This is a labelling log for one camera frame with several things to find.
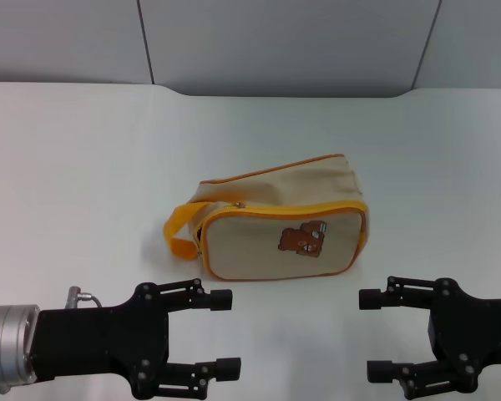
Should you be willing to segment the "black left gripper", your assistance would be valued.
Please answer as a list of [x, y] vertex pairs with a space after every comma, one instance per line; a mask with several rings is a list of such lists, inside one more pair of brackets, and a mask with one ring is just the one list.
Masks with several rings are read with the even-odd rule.
[[129, 382], [137, 399], [205, 400], [210, 380], [240, 378], [241, 359], [167, 363], [157, 376], [168, 358], [168, 312], [229, 311], [232, 302], [230, 289], [207, 292], [195, 278], [141, 283], [117, 306], [42, 310], [33, 335], [33, 371], [39, 382], [113, 373]]

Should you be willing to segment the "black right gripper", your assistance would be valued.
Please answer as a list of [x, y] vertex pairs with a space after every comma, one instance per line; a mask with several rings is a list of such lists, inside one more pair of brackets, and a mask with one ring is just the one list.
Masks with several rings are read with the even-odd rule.
[[436, 281], [390, 276], [383, 291], [361, 289], [360, 310], [426, 309], [433, 351], [443, 362], [368, 361], [369, 383], [397, 380], [406, 399], [472, 393], [484, 368], [501, 365], [501, 299], [467, 294], [451, 278]]

